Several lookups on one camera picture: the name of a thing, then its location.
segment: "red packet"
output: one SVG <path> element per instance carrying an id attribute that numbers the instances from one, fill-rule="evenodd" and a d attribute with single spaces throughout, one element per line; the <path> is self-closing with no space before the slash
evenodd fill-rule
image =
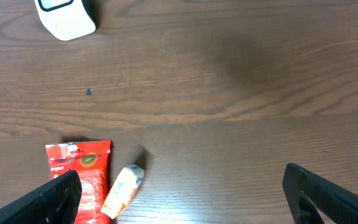
<path id="1" fill-rule="evenodd" d="M 108 224 L 110 218 L 100 212 L 108 194 L 107 163 L 111 140 L 69 142 L 46 145 L 50 178 L 76 170 L 81 179 L 82 195 L 75 224 Z"/>

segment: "wooden table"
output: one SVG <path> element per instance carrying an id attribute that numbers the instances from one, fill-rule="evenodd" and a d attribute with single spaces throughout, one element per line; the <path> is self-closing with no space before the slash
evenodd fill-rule
<path id="1" fill-rule="evenodd" d="M 95 5 L 62 42 L 0 1 L 0 207 L 68 136 L 112 139 L 112 178 L 150 153 L 118 223 L 292 223 L 288 162 L 358 194 L 358 0 Z"/>

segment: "white and orange object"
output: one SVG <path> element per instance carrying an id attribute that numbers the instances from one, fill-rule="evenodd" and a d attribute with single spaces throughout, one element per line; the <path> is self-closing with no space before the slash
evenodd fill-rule
<path id="1" fill-rule="evenodd" d="M 134 198 L 143 177 L 144 170 L 137 165 L 123 168 L 111 187 L 101 211 L 110 218 L 116 218 L 121 214 Z"/>

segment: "red plastic packaging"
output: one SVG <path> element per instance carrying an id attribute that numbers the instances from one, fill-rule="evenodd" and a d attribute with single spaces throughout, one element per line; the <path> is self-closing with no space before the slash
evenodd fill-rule
<path id="1" fill-rule="evenodd" d="M 100 212 L 108 194 L 107 163 L 111 140 L 70 142 L 46 145 L 50 178 L 76 170 L 82 194 L 75 224 L 108 224 L 110 218 Z"/>

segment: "round logo on packet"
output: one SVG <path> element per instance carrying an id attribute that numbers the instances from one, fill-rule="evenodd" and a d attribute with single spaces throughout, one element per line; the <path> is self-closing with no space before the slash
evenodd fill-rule
<path id="1" fill-rule="evenodd" d="M 90 167 L 96 163 L 98 155 L 96 153 L 89 153 L 88 155 L 81 158 L 80 163 L 84 167 Z"/>

